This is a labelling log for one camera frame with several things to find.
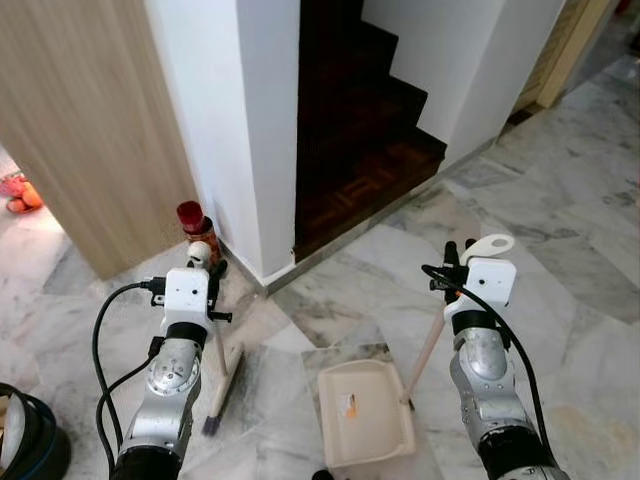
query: staircase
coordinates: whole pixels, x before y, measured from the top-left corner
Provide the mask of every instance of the staircase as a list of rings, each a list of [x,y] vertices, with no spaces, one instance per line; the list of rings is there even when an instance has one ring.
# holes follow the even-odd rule
[[[301,0],[300,260],[433,176],[446,145],[415,125],[427,93],[389,75],[398,37],[363,0]]]

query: white dustpan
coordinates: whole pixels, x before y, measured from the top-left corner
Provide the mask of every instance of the white dustpan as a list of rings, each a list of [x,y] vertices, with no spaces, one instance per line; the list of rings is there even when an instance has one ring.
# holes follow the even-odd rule
[[[356,360],[318,374],[327,466],[344,467],[415,451],[409,405],[392,363]]]

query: red bottle cap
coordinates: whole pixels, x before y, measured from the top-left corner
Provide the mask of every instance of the red bottle cap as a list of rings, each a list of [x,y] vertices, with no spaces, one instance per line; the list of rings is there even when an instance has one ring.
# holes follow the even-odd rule
[[[198,202],[189,201],[181,203],[176,209],[182,228],[187,233],[201,233],[204,222],[204,214]]]

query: stair step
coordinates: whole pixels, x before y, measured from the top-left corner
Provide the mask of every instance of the stair step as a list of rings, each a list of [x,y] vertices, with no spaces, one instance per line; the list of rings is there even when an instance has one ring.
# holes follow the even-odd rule
[[[298,163],[342,156],[372,139],[384,140],[413,127],[427,94],[387,77],[354,86],[328,103],[303,104],[298,111]]]
[[[395,53],[398,36],[365,22],[338,43],[325,40],[321,45],[301,47],[300,91],[318,99],[345,85],[387,75]]]
[[[426,179],[444,157],[445,145],[417,128],[371,147],[340,170],[299,175],[296,259],[308,256]]]

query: wooden door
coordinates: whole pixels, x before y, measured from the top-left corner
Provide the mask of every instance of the wooden door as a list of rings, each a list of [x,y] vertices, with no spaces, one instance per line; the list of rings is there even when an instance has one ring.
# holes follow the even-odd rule
[[[109,277],[196,197],[144,0],[2,0],[0,143]]]
[[[536,102],[589,0],[567,0],[536,61],[513,112]]]

